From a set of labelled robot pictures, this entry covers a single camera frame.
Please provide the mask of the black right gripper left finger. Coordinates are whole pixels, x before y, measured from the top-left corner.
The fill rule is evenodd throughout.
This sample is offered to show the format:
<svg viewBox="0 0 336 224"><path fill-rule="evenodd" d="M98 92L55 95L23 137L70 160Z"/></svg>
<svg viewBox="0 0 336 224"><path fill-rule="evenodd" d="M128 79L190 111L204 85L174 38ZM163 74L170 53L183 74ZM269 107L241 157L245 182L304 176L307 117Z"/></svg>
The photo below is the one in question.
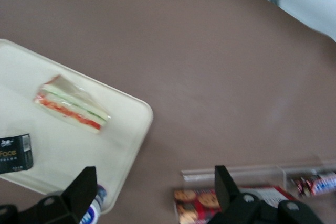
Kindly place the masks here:
<svg viewBox="0 0 336 224"><path fill-rule="evenodd" d="M53 193L18 214L18 223L79 223L98 192L94 166L85 167L61 193Z"/></svg>

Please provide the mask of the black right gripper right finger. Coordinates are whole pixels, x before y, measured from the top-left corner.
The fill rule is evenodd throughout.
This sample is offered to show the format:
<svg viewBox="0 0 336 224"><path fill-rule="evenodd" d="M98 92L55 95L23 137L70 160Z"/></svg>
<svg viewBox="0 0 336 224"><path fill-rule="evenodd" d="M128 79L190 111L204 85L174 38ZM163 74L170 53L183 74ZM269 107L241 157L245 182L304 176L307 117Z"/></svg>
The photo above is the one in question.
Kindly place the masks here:
<svg viewBox="0 0 336 224"><path fill-rule="evenodd" d="M242 193L224 165L216 165L215 194L221 211L209 223L254 223L260 215L261 200Z"/></svg>

